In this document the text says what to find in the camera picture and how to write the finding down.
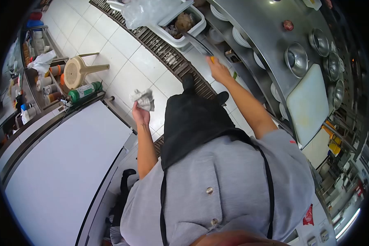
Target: blue container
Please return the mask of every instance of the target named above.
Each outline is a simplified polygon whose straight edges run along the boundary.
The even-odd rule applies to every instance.
[[[43,25],[44,23],[40,20],[28,20],[26,24],[27,28],[32,28],[35,26],[43,26]]]

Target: fluorescent light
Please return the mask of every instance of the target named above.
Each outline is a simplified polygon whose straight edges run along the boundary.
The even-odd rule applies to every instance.
[[[351,223],[353,223],[353,221],[358,216],[360,211],[361,209],[358,209],[357,212],[355,212],[354,216],[350,219],[349,223],[347,223],[347,225],[345,225],[344,228],[336,235],[335,237],[336,239],[338,239],[347,230],[347,228],[349,228],[349,226],[351,225]]]

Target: white tile floor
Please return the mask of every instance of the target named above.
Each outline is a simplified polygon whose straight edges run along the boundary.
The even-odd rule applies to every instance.
[[[115,96],[114,105],[126,114],[127,121],[133,121],[133,103],[129,95],[135,89],[143,91],[151,88],[155,98],[155,112],[151,112],[150,121],[152,138],[156,140],[164,134],[167,100],[172,95],[182,93],[183,89],[180,81],[158,59],[116,22],[90,5],[89,0],[54,0],[43,14],[42,21],[49,27],[50,36],[64,56],[99,52],[98,55],[84,57],[85,62],[88,65],[110,64],[109,70],[89,74],[86,80],[102,80],[107,96]],[[198,38],[214,49],[203,35]],[[204,56],[194,47],[181,53],[216,92],[227,91],[213,79]],[[227,61],[222,62],[233,74],[231,65]],[[244,86],[240,77],[237,77],[237,81]],[[247,134],[254,135],[234,100],[230,97],[226,104],[226,110],[234,124]]]

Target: apron strap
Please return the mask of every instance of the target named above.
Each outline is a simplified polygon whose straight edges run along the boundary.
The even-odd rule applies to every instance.
[[[268,191],[269,191],[269,228],[267,233],[267,238],[272,239],[273,236],[273,216],[275,213],[275,193],[273,190],[273,181],[272,181],[272,175],[271,170],[269,168],[268,161],[264,155],[264,152],[260,149],[259,146],[251,144],[256,150],[260,151],[262,158],[264,158],[265,162],[265,171],[266,171],[266,180],[268,182]],[[160,190],[160,201],[161,201],[161,211],[160,211],[160,230],[161,230],[161,239],[163,246],[167,246],[167,228],[165,224],[165,218],[164,218],[164,204],[165,204],[165,196],[167,192],[167,169],[164,169],[164,177],[162,179],[161,183],[161,190]]]
[[[167,228],[165,225],[165,218],[164,218],[164,204],[165,204],[165,195],[167,192],[167,169],[164,169],[164,177],[162,178],[161,182],[161,190],[160,190],[160,202],[161,202],[161,211],[160,211],[160,231],[161,231],[161,239],[162,245],[167,246]]]
[[[272,235],[273,235],[273,216],[275,214],[275,192],[273,190],[273,181],[272,181],[271,170],[269,168],[269,164],[268,164],[268,161],[266,160],[265,154],[261,150],[261,148],[257,145],[253,145],[253,147],[256,150],[260,151],[260,153],[262,155],[262,158],[264,158],[264,162],[265,162],[266,181],[268,182],[268,191],[269,191],[269,228],[268,228],[268,233],[267,233],[266,237],[268,239],[272,239]]]

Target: gray shirt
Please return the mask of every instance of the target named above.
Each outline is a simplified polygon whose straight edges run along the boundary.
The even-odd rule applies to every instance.
[[[283,130],[252,137],[268,160],[274,192],[273,239],[284,240],[311,204],[314,183],[306,157]],[[162,245],[158,162],[130,190],[121,231],[131,246]],[[259,151],[219,137],[193,150],[167,172],[164,216],[170,246],[188,246],[204,234],[243,229],[266,237],[269,195]]]

